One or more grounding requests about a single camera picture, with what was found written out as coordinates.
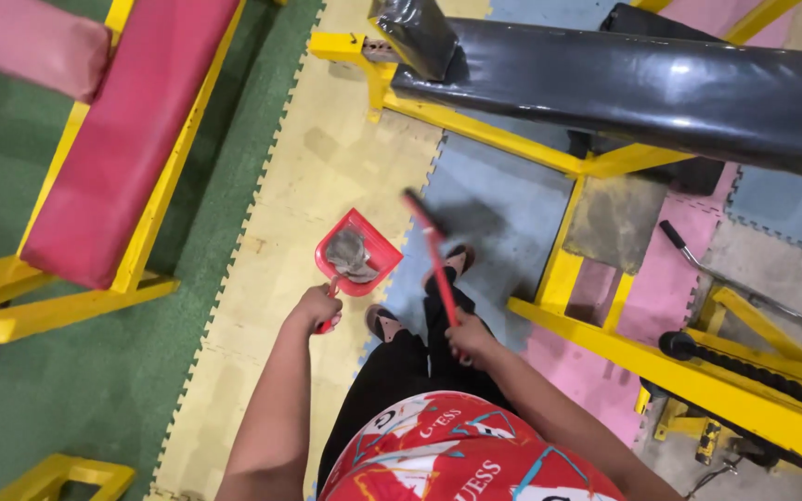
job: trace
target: green carpet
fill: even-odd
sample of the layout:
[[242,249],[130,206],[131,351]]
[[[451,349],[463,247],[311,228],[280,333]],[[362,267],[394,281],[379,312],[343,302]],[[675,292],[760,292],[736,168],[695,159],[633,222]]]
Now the green carpet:
[[[249,0],[150,267],[182,279],[167,298],[0,347],[0,488],[52,452],[150,474],[200,344],[320,0]],[[103,20],[108,0],[56,0]],[[0,256],[14,253],[69,99],[0,76]],[[54,286],[46,294],[71,290]]]

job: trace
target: person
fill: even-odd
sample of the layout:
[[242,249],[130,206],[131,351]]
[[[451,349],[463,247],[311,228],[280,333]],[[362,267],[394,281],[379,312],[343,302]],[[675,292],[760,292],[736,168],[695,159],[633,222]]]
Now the person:
[[[682,499],[615,435],[509,351],[453,286],[475,261],[446,257],[460,326],[431,274],[428,347],[387,309],[366,311],[382,343],[349,389],[321,457],[317,499],[518,501]],[[287,316],[231,449],[217,501],[301,499],[308,456],[308,338],[342,303],[312,287]],[[472,366],[459,359],[468,356]]]

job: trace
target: foot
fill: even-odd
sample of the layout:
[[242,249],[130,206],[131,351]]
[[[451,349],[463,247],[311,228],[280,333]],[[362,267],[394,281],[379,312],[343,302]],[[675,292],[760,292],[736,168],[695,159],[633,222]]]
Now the foot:
[[370,305],[363,314],[363,320],[370,333],[380,338],[382,342],[392,342],[396,334],[407,329],[392,312],[378,304]]
[[[451,280],[451,285],[456,281],[457,278],[460,278],[462,274],[469,271],[469,268],[472,268],[472,265],[475,264],[475,249],[472,245],[469,244],[459,244],[453,249],[451,252],[445,256],[445,267],[453,268],[456,272],[455,277]],[[426,288],[426,283],[429,282],[429,278],[435,275],[435,270],[430,269],[426,272],[426,275],[422,278],[422,288]]]

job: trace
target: black pants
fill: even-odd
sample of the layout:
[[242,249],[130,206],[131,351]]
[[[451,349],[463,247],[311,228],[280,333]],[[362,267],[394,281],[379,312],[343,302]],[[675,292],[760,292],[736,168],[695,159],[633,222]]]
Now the black pants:
[[[453,268],[445,268],[445,273],[451,282],[456,277]],[[452,287],[452,290],[457,306],[467,313],[475,313],[475,303],[456,287]],[[404,330],[397,333],[392,342],[385,342],[373,350],[352,383],[323,448],[317,472],[317,495],[321,495],[321,487],[327,481],[330,470],[355,434],[380,412],[405,398],[419,393],[451,390],[484,398],[515,413],[491,376],[461,366],[451,356],[451,348],[445,338],[449,326],[447,314],[434,278],[426,285],[426,299],[422,305],[429,329],[429,347],[422,344],[419,336]],[[432,362],[431,377],[427,357]]]

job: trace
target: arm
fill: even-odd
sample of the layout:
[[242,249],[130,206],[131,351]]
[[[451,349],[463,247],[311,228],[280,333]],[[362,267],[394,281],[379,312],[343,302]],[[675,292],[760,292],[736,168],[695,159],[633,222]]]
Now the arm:
[[608,477],[628,499],[682,499],[614,433],[500,344],[478,317],[458,309],[462,325],[447,330],[454,350],[486,371],[520,417],[547,440],[573,451]]
[[216,501],[302,499],[311,414],[315,326],[339,322],[327,286],[308,289],[284,320],[234,439]]

